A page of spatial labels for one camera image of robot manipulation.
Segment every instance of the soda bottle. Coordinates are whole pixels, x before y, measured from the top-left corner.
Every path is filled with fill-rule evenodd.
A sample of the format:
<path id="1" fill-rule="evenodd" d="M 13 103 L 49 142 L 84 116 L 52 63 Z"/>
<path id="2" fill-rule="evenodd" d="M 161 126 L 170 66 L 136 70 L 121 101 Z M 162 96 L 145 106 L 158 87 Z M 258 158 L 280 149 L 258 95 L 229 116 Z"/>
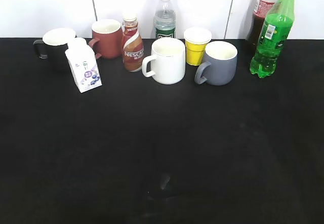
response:
<path id="1" fill-rule="evenodd" d="M 171 0 L 159 0 L 154 17 L 155 38 L 175 38 L 176 12 Z"/>
<path id="2" fill-rule="evenodd" d="M 265 16 L 277 0 L 256 0 L 251 29 L 246 38 L 251 53 L 255 53 Z"/>
<path id="3" fill-rule="evenodd" d="M 124 67 L 130 72 L 137 72 L 142 68 L 144 46 L 138 32 L 136 13 L 125 12 L 123 14 L 123 48 Z"/>
<path id="4" fill-rule="evenodd" d="M 260 37 L 257 51 L 250 64 L 250 72 L 260 78 L 270 76 L 285 40 L 295 20 L 295 0 L 278 0 L 268 12 Z"/>

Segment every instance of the tile grout line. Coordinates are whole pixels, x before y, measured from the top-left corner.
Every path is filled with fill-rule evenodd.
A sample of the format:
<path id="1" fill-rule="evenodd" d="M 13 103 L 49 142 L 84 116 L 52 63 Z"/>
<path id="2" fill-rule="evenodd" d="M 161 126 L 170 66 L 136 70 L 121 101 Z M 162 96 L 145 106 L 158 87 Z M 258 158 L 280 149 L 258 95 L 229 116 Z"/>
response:
<path id="1" fill-rule="evenodd" d="M 229 23 L 229 17 L 231 15 L 231 11 L 232 11 L 232 6 L 233 6 L 233 1 L 231 1 L 231 6 L 229 7 L 229 12 L 228 12 L 228 17 L 227 17 L 227 23 L 226 23 L 226 28 L 225 28 L 225 34 L 224 34 L 224 39 L 226 39 L 226 35 L 227 35 L 227 28 L 228 28 L 228 23 Z"/>
<path id="2" fill-rule="evenodd" d="M 95 7 L 95 1 L 92 0 L 92 6 L 93 6 L 93 11 L 95 12 L 95 18 L 96 18 L 96 21 L 98 20 L 97 18 L 97 12 L 96 12 L 96 7 Z"/>

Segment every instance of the green soda bottle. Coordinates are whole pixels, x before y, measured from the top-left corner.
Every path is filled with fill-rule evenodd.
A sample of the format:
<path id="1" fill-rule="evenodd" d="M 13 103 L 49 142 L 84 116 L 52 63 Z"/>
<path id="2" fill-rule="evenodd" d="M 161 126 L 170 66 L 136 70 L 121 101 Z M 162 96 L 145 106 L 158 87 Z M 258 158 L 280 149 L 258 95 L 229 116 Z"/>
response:
<path id="1" fill-rule="evenodd" d="M 265 78 L 273 74 L 277 59 L 293 26 L 295 0 L 278 0 L 267 13 L 257 51 L 250 64 L 251 74 Z"/>

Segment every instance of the plastic cup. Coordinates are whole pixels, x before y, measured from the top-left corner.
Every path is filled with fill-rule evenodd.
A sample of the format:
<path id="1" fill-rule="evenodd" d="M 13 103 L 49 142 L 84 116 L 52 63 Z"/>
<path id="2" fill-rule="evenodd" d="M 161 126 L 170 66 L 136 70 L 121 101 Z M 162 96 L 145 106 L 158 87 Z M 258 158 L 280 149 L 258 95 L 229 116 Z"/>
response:
<path id="1" fill-rule="evenodd" d="M 205 47 L 212 39 L 212 33 L 201 27 L 191 27 L 183 34 L 186 45 L 186 61 L 190 65 L 199 66 L 203 59 Z"/>

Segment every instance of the white wall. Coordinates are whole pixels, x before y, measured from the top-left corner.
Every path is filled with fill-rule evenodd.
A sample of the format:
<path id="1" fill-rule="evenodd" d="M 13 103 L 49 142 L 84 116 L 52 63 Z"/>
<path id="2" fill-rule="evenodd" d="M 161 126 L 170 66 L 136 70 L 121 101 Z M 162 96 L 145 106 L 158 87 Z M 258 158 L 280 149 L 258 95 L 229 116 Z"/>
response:
<path id="1" fill-rule="evenodd" d="M 138 13 L 141 36 L 153 38 L 153 16 L 158 0 L 94 0 L 98 19 L 122 21 L 122 10 L 130 5 Z M 183 38 L 185 29 L 199 25 L 209 29 L 213 38 L 222 39 L 231 0 L 172 0 L 176 7 L 176 37 Z"/>
<path id="2" fill-rule="evenodd" d="M 92 0 L 0 0 L 0 37 L 42 37 L 46 31 L 71 27 L 90 37 L 95 21 Z"/>
<path id="3" fill-rule="evenodd" d="M 172 0 L 177 12 L 177 38 L 193 25 L 208 28 L 214 39 L 243 39 L 252 19 L 255 0 Z M 324 39 L 321 28 L 324 0 L 296 0 L 296 20 L 290 39 Z M 124 7 L 138 13 L 143 38 L 152 38 L 157 0 L 0 0 L 0 37 L 41 37 L 57 27 L 71 27 L 78 36 L 91 37 L 91 24 L 98 19 L 122 21 Z"/>

